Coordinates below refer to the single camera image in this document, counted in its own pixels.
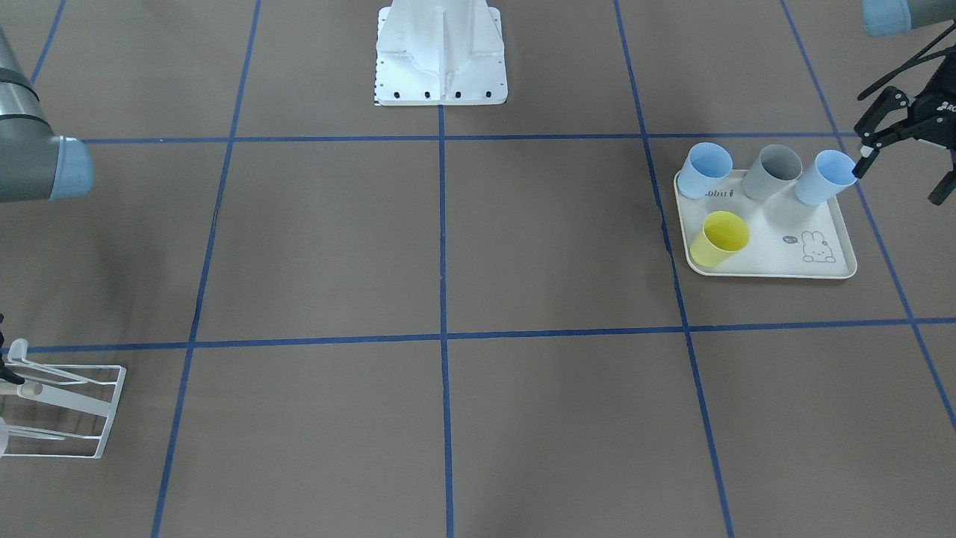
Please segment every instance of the cup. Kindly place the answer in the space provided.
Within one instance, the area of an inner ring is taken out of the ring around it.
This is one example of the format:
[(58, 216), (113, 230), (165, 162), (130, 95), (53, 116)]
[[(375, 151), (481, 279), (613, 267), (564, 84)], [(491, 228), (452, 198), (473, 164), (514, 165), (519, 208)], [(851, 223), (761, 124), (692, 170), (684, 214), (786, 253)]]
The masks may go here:
[(803, 173), (800, 156), (780, 144), (764, 147), (744, 174), (741, 185), (748, 198), (765, 202)]
[(822, 204), (857, 182), (857, 177), (853, 175), (855, 164), (841, 151), (820, 151), (810, 169), (796, 180), (793, 193), (808, 206)]
[(693, 200), (703, 198), (730, 174), (732, 168), (733, 160), (726, 149), (701, 142), (687, 153), (684, 167), (677, 176), (677, 190)]
[(702, 267), (713, 267), (737, 254), (750, 242), (750, 228), (731, 212), (714, 212), (690, 242), (690, 257)]

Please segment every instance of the tray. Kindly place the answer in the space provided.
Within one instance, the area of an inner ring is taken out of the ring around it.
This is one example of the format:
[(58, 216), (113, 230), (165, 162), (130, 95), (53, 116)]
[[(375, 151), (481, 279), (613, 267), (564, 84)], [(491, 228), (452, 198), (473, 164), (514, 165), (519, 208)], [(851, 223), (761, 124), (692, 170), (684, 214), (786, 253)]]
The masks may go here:
[[(691, 200), (674, 194), (681, 219), (684, 254), (694, 271), (708, 277), (845, 280), (857, 273), (857, 256), (843, 222), (837, 199), (808, 206), (796, 199), (793, 186), (766, 202), (748, 198), (741, 181), (746, 170), (734, 170), (706, 196)], [(701, 267), (690, 257), (690, 242), (715, 211), (737, 213), (750, 227), (744, 250), (715, 267)]]

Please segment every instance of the yellow cup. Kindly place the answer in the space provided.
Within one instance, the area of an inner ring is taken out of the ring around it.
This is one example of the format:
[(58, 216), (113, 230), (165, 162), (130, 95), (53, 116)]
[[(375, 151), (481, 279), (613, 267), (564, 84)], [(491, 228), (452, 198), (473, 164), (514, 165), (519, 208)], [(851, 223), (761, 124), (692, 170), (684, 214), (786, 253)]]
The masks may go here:
[(744, 219), (730, 212), (714, 212), (690, 242), (690, 257), (702, 267), (713, 267), (737, 254), (750, 242)]

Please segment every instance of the blue cup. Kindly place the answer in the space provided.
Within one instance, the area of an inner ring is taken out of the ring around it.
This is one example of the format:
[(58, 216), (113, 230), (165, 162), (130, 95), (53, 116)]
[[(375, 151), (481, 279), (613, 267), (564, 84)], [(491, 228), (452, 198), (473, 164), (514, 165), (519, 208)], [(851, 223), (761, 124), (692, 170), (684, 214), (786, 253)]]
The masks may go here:
[(804, 204), (818, 206), (857, 182), (853, 159), (835, 149), (820, 151), (814, 163), (796, 180), (793, 193)]
[(693, 200), (703, 198), (732, 169), (733, 160), (726, 149), (710, 142), (701, 142), (687, 153), (684, 167), (677, 176), (677, 190)]

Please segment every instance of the rabbit drawing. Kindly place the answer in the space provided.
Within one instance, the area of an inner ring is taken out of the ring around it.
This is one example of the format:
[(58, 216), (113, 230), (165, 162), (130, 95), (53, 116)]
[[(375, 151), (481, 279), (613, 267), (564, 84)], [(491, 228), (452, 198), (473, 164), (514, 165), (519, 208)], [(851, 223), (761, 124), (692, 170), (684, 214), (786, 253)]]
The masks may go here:
[(836, 263), (834, 250), (827, 244), (822, 232), (804, 232), (803, 260), (807, 262)]

